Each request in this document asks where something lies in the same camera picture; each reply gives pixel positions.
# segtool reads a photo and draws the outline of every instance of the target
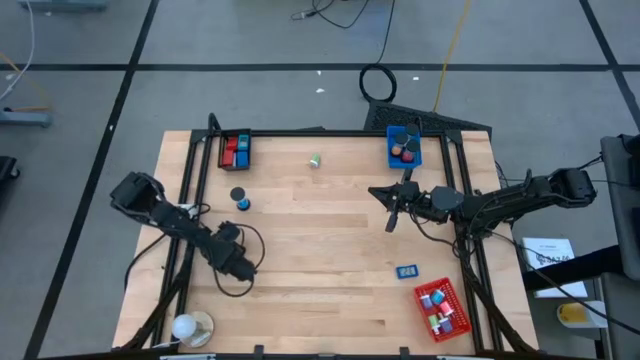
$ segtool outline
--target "wooden table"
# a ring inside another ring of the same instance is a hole
[[[166,132],[158,158],[155,177],[173,202],[180,190],[189,137],[188,131]],[[473,188],[498,189],[487,134],[463,132],[463,139]],[[218,140],[214,140],[204,196],[212,209],[202,221],[212,229],[223,220],[253,225],[265,239],[266,258],[254,289],[236,299],[218,291],[211,268],[196,255],[187,312],[206,311],[214,318],[216,330],[212,340],[195,351],[251,353],[254,345],[262,344],[267,353],[398,354],[400,346],[408,346],[412,354],[474,352],[470,334],[433,342],[412,298],[413,287],[449,277],[466,309],[460,263],[451,248],[424,238],[406,215],[399,217],[392,234],[386,233],[389,214],[367,192],[369,186],[394,184],[402,174],[388,168],[384,138],[253,137],[252,141],[251,169],[226,172],[216,166]],[[439,141],[423,138],[422,151],[423,165],[412,179],[423,190],[446,184]],[[308,161],[316,152],[322,164],[311,169]],[[450,152],[460,189],[453,146]],[[196,154],[195,164],[201,155]],[[244,187],[251,200],[251,209],[245,213],[229,197],[235,186]],[[453,239],[451,223],[427,224],[425,229],[433,236]],[[511,236],[505,225],[496,231]],[[158,234],[143,227],[137,251]],[[537,347],[514,247],[497,237],[484,243],[498,307],[522,337]],[[257,260],[260,246],[250,231],[245,245],[247,256]],[[155,306],[167,251],[168,241],[143,257],[131,272],[114,345],[125,343]],[[395,267],[408,264],[417,264],[420,276],[398,280]],[[222,278],[229,291],[245,286]],[[484,344],[490,348],[486,312],[477,303]],[[174,309],[171,306],[167,312],[167,340]]]

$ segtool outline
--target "yellow cable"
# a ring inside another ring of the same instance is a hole
[[[16,66],[16,64],[7,55],[5,55],[2,52],[0,52],[0,58],[2,58],[2,60],[4,62],[9,64],[9,66],[11,66],[15,72],[17,72],[17,73],[20,72],[20,69],[18,69],[18,66]],[[29,82],[29,84],[31,84],[31,86],[33,86],[34,89],[36,89],[36,91],[38,92],[38,95],[40,95],[40,98],[47,104],[47,106],[28,106],[28,107],[13,109],[13,111],[47,111],[47,110],[51,110],[53,108],[53,105],[52,105],[53,102],[51,101],[51,98],[47,94],[47,91],[42,86],[38,85],[37,82],[35,82],[34,80],[31,80],[31,78],[29,78],[27,76],[27,74],[24,74],[24,78]]]
[[[458,20],[458,25],[456,26],[456,32],[453,34],[453,39],[451,39],[451,45],[449,45],[449,52],[447,53],[447,57],[444,59],[444,64],[442,65],[442,73],[440,73],[440,83],[438,84],[438,93],[436,94],[436,103],[433,105],[433,112],[438,112],[438,103],[440,102],[440,93],[442,92],[442,85],[444,84],[444,77],[447,74],[447,64],[451,61],[451,55],[453,55],[453,49],[456,47],[458,43],[458,35],[460,35],[460,29],[462,29],[462,24],[464,24],[464,20],[467,18],[467,14],[469,13],[469,8],[471,7],[471,0],[466,0],[464,3],[464,12],[462,16],[460,16],[460,20]]]

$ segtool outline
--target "white paper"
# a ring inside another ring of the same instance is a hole
[[[539,252],[541,255],[554,259],[558,262],[574,258],[573,249],[569,239],[545,239],[545,238],[523,238],[525,247]],[[529,265],[536,269],[554,264],[551,259],[538,256],[532,251],[523,249]],[[562,289],[574,297],[587,297],[587,289],[582,281],[562,285]],[[556,288],[535,291],[536,298],[563,298],[566,297]]]

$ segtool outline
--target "red crate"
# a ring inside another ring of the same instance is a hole
[[[453,309],[453,314],[449,315],[449,320],[451,321],[451,325],[453,326],[453,331],[450,333],[440,332],[440,335],[435,335],[431,330],[431,326],[429,325],[429,315],[438,314],[438,307],[434,304],[434,306],[427,310],[422,306],[422,301],[420,301],[420,297],[423,295],[431,295],[436,289],[440,289],[445,295],[444,300],[449,303],[451,308]],[[427,331],[433,338],[433,340],[437,343],[452,339],[456,336],[466,334],[471,331],[471,324],[469,323],[469,319],[467,318],[467,314],[462,309],[460,305],[460,301],[458,301],[458,297],[456,296],[456,292],[453,290],[453,286],[451,285],[451,281],[449,278],[442,278],[436,281],[432,281],[428,284],[423,284],[418,286],[413,290],[413,297],[416,299],[416,303],[418,304],[418,308],[420,309],[420,313],[422,314],[422,319],[424,320]]]

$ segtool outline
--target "concrete floor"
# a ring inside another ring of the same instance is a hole
[[[463,0],[396,4],[383,62],[442,62]],[[621,64],[640,63],[640,3],[591,0]],[[337,2],[327,13],[347,22],[362,1]],[[390,1],[372,0],[351,30],[319,18],[292,22],[307,0],[161,0],[141,63],[255,64],[374,61]],[[126,64],[149,0],[112,0],[99,14],[36,16],[39,64]],[[0,3],[0,51],[28,56],[28,15]],[[474,2],[454,63],[606,64],[576,1]],[[0,73],[4,79],[8,73]],[[123,79],[120,71],[32,71],[55,105],[49,129],[0,127],[0,154],[17,157],[23,176],[0,207],[0,348],[19,359],[40,311],[98,144]],[[640,74],[624,74],[640,93]],[[394,103],[429,110],[439,73],[397,71]],[[137,72],[41,356],[107,351],[120,311],[122,277],[139,226],[108,206],[108,193],[131,170],[152,172],[162,133],[204,127],[214,111],[222,126],[258,129],[361,129],[368,104],[358,71]],[[372,95],[388,84],[368,75]],[[316,93],[316,89],[325,89]],[[38,105],[23,82],[2,106]],[[637,126],[611,72],[450,72],[439,112],[493,127],[495,156],[508,177],[526,168],[548,173],[595,157],[599,138],[634,134]],[[590,170],[602,179],[603,169]],[[515,227],[515,235],[567,237],[577,254],[616,242],[606,186],[580,210],[547,209]],[[554,303],[531,300],[541,348],[593,357],[593,342],[571,335],[550,316]]]

